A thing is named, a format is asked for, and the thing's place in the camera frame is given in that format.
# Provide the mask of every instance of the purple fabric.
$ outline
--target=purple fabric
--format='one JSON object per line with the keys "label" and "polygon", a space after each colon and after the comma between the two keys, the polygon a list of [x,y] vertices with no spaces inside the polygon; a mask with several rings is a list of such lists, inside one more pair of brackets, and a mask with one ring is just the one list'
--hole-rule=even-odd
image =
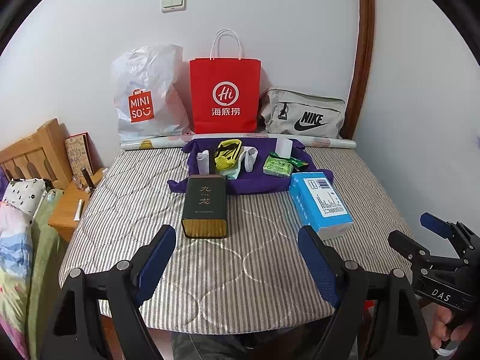
{"label": "purple fabric", "polygon": [[7,186],[8,186],[7,176],[5,176],[3,168],[0,168],[0,200],[3,199],[3,194],[5,193]]}
{"label": "purple fabric", "polygon": [[[218,144],[225,139],[222,138],[200,138],[192,139],[187,143],[182,151],[190,153],[188,164],[188,175],[198,174],[197,153],[203,150],[215,150]],[[290,177],[279,178],[263,173],[263,164],[267,159],[268,152],[275,151],[275,138],[241,138],[243,146],[253,146],[258,150],[258,156],[253,165],[253,171],[248,173],[242,163],[240,173],[236,180],[226,181],[226,193],[228,195],[245,195],[249,193],[272,193],[288,191],[290,186]],[[325,176],[333,183],[333,173],[328,169],[317,169],[310,155],[305,152],[305,146],[298,140],[292,139],[292,157],[297,158],[303,162],[308,162],[306,172],[323,172]],[[188,178],[176,182],[168,180],[167,183],[172,192],[185,193],[187,190]]]}

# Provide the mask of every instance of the white circle logo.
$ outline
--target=white circle logo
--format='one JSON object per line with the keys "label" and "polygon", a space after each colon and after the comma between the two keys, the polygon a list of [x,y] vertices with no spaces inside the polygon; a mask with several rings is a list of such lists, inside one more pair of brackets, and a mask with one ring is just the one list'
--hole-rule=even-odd
{"label": "white circle logo", "polygon": [[222,81],[215,85],[212,96],[215,103],[227,107],[238,100],[239,89],[237,88],[237,85],[230,81]]}

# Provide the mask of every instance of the silver screw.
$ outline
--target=silver screw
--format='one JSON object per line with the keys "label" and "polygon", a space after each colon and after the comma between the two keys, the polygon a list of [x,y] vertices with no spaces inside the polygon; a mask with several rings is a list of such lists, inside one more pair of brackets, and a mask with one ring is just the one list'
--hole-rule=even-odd
{"label": "silver screw", "polygon": [[394,274],[397,278],[402,278],[403,276],[405,276],[404,271],[402,271],[402,270],[399,269],[399,268],[393,269],[393,274]]}
{"label": "silver screw", "polygon": [[359,265],[351,259],[348,259],[347,261],[345,261],[345,268],[347,268],[347,269],[351,269],[352,271],[354,271],[358,267],[359,267]]}
{"label": "silver screw", "polygon": [[117,262],[117,269],[118,269],[119,271],[124,271],[124,270],[127,269],[129,266],[130,266],[130,263],[129,263],[127,260],[125,260],[125,259],[123,259],[122,261]]}
{"label": "silver screw", "polygon": [[71,277],[71,278],[76,278],[77,276],[80,275],[80,273],[82,273],[82,271],[80,270],[80,268],[73,268],[73,269],[70,271],[70,277]]}

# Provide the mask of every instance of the zipper pull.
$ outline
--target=zipper pull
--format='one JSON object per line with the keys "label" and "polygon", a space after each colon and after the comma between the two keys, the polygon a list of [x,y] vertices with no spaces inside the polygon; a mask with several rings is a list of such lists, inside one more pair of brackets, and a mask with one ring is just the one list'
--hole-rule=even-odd
{"label": "zipper pull", "polygon": [[278,113],[277,119],[287,120],[287,103],[283,103],[283,109]]}

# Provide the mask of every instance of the bed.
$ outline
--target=bed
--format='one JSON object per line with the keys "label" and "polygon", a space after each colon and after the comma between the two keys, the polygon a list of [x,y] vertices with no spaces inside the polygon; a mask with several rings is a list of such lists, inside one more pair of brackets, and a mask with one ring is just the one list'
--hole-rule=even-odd
{"label": "bed", "polygon": [[[34,134],[0,151],[0,166],[9,179],[43,178],[51,180],[54,186],[50,191],[53,198],[43,199],[30,226],[33,263],[25,331],[32,360],[39,356],[47,318],[60,290],[58,272],[68,246],[57,231],[47,224],[62,197],[62,190],[72,177],[64,139],[62,126],[56,119],[52,119],[40,126]],[[0,339],[0,352],[9,353],[6,348],[8,344],[8,341]]]}
{"label": "bed", "polygon": [[[390,231],[412,236],[390,198],[351,149],[307,147],[319,168],[331,169],[354,226],[326,241],[344,259],[367,270],[410,272],[390,249]],[[150,328],[194,334],[232,334],[297,326],[331,315],[298,252],[301,227],[287,192],[229,196],[225,239],[188,239],[180,217],[183,194],[167,180],[187,175],[179,148],[121,151],[76,229],[60,271],[105,271],[129,259],[162,224],[177,231],[177,245],[151,300],[140,312]],[[100,301],[110,316],[106,301]]]}

